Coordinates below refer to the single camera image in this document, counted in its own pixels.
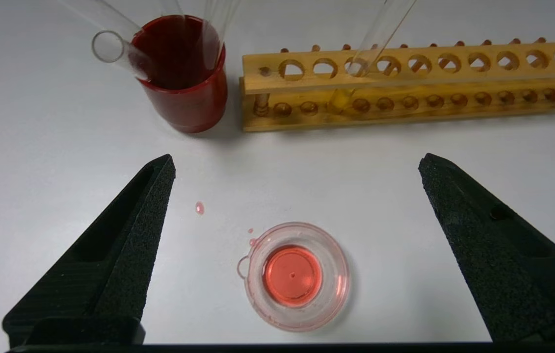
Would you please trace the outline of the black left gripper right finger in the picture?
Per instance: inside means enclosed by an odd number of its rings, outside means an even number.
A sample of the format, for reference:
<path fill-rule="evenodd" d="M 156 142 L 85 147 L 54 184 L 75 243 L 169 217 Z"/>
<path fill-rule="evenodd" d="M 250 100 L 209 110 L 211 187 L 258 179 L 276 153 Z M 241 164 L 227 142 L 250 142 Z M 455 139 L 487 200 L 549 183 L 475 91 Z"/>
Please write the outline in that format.
<path fill-rule="evenodd" d="M 555 243 L 448 159 L 423 189 L 494 342 L 555 342 Z"/>

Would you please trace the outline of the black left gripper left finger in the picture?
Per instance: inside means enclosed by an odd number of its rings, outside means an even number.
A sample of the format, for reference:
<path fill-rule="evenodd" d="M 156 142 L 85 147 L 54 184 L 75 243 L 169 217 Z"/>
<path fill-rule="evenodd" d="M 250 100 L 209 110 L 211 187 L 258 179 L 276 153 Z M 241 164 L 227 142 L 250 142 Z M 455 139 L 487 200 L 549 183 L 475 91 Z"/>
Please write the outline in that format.
<path fill-rule="evenodd" d="M 176 167 L 144 165 L 4 316 L 12 347 L 138 346 Z"/>

